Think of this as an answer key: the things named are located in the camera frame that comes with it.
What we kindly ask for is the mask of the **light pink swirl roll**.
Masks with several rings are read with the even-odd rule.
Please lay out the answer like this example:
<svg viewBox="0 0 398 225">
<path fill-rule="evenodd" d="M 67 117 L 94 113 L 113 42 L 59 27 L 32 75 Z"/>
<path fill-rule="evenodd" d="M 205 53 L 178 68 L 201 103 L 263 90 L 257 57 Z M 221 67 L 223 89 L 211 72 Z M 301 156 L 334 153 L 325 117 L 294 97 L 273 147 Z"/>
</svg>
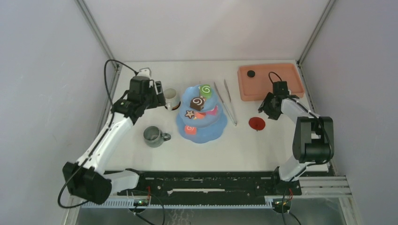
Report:
<svg viewBox="0 0 398 225">
<path fill-rule="evenodd" d="M 186 126 L 184 127 L 184 132 L 185 132 L 187 135 L 196 135 L 196 134 L 197 134 L 197 128 L 196 128 L 196 127 L 191 127 L 191 126 L 186 125 Z"/>
</svg>

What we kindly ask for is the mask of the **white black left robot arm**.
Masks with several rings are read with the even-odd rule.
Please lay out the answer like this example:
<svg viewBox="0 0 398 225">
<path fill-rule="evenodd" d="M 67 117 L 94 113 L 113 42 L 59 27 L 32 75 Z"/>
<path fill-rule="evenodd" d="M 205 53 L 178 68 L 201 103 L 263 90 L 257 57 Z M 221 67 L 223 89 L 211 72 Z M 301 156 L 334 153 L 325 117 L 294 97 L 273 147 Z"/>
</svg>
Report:
<svg viewBox="0 0 398 225">
<path fill-rule="evenodd" d="M 127 189 L 135 195 L 142 195 L 147 183 L 139 178 L 136 170 L 105 174 L 105 166 L 145 110 L 164 105 L 160 81 L 143 75 L 132 77 L 129 89 L 113 103 L 110 119 L 94 142 L 76 162 L 67 162 L 63 166 L 65 185 L 62 190 L 95 204 L 103 204 L 110 195 Z"/>
</svg>

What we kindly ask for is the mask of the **pink cake slice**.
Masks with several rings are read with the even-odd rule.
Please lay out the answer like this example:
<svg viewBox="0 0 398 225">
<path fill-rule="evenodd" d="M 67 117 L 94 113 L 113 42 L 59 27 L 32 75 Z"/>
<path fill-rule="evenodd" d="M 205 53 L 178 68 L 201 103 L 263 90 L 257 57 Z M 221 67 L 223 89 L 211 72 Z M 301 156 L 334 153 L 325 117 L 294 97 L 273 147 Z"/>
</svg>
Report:
<svg viewBox="0 0 398 225">
<path fill-rule="evenodd" d="M 206 117 L 207 113 L 206 112 L 197 112 L 194 111 L 194 119 L 204 119 Z"/>
</svg>

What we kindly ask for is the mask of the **green swirl roll cake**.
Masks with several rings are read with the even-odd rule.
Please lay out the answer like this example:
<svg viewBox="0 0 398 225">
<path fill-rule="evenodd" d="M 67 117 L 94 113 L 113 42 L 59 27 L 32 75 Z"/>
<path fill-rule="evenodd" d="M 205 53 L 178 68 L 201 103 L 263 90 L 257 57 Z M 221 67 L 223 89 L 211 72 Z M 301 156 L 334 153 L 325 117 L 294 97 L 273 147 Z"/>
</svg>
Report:
<svg viewBox="0 0 398 225">
<path fill-rule="evenodd" d="M 212 97 L 212 88 L 209 84 L 203 84 L 199 87 L 199 95 L 201 98 L 210 99 Z"/>
</svg>

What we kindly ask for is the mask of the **red round coaster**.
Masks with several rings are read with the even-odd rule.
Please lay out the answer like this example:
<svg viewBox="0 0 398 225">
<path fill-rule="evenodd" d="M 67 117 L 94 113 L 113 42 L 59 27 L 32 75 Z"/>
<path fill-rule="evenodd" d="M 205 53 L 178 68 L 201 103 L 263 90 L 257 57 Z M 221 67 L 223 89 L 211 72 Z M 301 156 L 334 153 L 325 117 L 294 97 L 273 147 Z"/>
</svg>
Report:
<svg viewBox="0 0 398 225">
<path fill-rule="evenodd" d="M 260 118 L 260 117 L 252 117 L 248 121 L 249 126 L 256 130 L 256 131 L 261 131 L 265 128 L 266 123 L 265 120 Z"/>
</svg>

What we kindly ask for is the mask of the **dark green glazed mug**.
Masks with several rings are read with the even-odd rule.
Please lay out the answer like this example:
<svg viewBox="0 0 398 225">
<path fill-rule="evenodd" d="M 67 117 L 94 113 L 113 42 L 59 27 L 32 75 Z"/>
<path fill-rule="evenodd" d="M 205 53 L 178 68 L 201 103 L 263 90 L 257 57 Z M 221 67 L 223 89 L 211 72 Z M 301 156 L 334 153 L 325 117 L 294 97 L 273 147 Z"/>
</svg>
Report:
<svg viewBox="0 0 398 225">
<path fill-rule="evenodd" d="M 150 126 L 144 130 L 143 138 L 147 146 L 151 148 L 157 148 L 165 141 L 169 141 L 171 139 L 171 135 L 168 133 L 163 133 L 156 126 Z"/>
</svg>

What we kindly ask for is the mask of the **magenta swirl roll cake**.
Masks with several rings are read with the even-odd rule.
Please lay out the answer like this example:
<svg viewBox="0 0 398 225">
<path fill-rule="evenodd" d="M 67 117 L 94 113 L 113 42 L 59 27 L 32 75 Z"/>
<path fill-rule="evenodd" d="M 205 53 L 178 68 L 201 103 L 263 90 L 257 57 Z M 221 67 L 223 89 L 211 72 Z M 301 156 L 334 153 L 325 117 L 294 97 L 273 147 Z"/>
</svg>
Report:
<svg viewBox="0 0 398 225">
<path fill-rule="evenodd" d="M 207 111 L 206 115 L 215 116 L 215 115 L 217 115 L 217 112 L 218 112 L 218 106 L 216 105 L 212 110 Z"/>
</svg>

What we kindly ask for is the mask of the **white speckled mug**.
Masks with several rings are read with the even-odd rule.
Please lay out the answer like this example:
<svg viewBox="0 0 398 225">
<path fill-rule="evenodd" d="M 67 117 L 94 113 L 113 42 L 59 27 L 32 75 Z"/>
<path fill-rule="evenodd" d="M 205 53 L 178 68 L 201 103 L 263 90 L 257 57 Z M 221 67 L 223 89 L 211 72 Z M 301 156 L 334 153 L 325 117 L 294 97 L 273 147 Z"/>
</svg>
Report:
<svg viewBox="0 0 398 225">
<path fill-rule="evenodd" d="M 171 111 L 171 108 L 177 106 L 181 103 L 180 96 L 178 92 L 173 88 L 168 88 L 163 91 L 164 97 L 166 99 L 165 108 Z"/>
</svg>

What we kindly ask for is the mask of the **white star cookie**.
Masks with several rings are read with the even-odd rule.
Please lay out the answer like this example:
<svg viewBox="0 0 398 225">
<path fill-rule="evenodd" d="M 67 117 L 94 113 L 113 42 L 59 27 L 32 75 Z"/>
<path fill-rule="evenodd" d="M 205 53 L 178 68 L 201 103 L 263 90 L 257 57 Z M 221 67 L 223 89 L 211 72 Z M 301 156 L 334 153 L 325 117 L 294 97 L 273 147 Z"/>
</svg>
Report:
<svg viewBox="0 0 398 225">
<path fill-rule="evenodd" d="M 194 119 L 195 117 L 195 112 L 193 110 L 187 110 L 185 117 L 187 117 L 188 119 Z"/>
</svg>

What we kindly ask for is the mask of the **brown swirl roll cake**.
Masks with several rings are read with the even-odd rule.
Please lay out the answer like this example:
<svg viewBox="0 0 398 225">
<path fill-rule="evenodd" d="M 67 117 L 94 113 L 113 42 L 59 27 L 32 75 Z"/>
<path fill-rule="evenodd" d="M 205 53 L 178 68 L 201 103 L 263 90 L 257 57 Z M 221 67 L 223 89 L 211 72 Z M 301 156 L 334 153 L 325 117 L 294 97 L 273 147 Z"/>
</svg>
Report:
<svg viewBox="0 0 398 225">
<path fill-rule="evenodd" d="M 190 108 L 196 111 L 201 111 L 204 107 L 206 99 L 203 97 L 194 97 L 190 101 Z"/>
</svg>

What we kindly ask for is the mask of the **blue three-tier cake stand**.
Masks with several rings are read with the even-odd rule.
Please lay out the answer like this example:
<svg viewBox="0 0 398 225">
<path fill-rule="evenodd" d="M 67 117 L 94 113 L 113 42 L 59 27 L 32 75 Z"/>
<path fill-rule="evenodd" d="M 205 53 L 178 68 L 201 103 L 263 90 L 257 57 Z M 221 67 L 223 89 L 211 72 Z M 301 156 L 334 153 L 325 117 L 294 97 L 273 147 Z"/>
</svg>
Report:
<svg viewBox="0 0 398 225">
<path fill-rule="evenodd" d="M 200 97 L 199 95 L 199 87 L 201 84 L 196 86 L 188 87 L 185 92 L 182 94 L 181 106 L 179 108 L 179 112 L 176 116 L 176 125 L 179 131 L 179 134 L 194 143 L 207 143 L 209 141 L 213 141 L 219 137 L 221 137 L 226 125 L 227 125 L 227 117 L 223 111 L 223 106 L 217 96 L 216 92 L 212 88 L 212 97 L 210 99 L 206 99 L 204 107 L 199 112 L 207 112 L 212 110 L 216 105 L 218 106 L 217 115 L 211 116 L 206 115 L 204 119 L 188 119 L 185 117 L 187 110 L 193 110 L 190 108 L 190 101 L 195 97 Z M 184 127 L 188 125 L 191 127 L 197 128 L 196 135 L 187 135 L 184 132 Z"/>
</svg>

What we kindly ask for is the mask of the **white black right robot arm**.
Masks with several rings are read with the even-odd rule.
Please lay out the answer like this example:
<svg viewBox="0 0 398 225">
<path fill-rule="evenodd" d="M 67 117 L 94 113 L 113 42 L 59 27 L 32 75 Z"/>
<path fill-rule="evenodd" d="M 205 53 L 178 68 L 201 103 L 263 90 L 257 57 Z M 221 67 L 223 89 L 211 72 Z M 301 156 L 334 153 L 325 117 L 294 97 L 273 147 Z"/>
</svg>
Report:
<svg viewBox="0 0 398 225">
<path fill-rule="evenodd" d="M 315 114 L 300 103 L 298 96 L 290 94 L 286 81 L 272 86 L 258 111 L 271 120 L 284 114 L 295 124 L 292 157 L 276 169 L 278 178 L 271 182 L 272 191 L 284 195 L 290 189 L 289 182 L 296 181 L 309 167 L 325 165 L 333 158 L 334 128 L 332 118 Z"/>
</svg>

